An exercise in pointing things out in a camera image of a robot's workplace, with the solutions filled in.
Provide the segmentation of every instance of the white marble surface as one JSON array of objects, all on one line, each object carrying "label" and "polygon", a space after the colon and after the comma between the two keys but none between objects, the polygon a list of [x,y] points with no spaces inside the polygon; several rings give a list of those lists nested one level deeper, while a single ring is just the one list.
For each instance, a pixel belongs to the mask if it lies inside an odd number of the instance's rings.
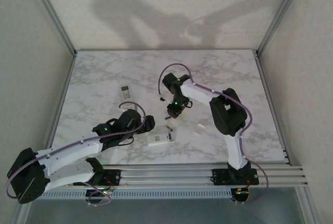
[{"label": "white marble surface", "polygon": [[[62,109],[53,147],[79,139],[92,127],[118,118],[120,87],[129,84],[136,102],[153,115],[150,133],[174,129],[176,141],[148,146],[146,134],[135,135],[132,145],[111,148],[97,155],[102,164],[179,164],[227,161],[223,136],[215,128],[210,108],[194,101],[177,119],[165,121],[167,102],[159,100],[158,77],[171,63],[184,63],[194,80],[216,90],[233,88],[253,114],[244,135],[248,157],[256,161],[283,160],[283,152],[251,50],[232,51],[95,51],[79,52]],[[177,77],[182,67],[166,71]],[[201,136],[194,133],[205,125]]]}]

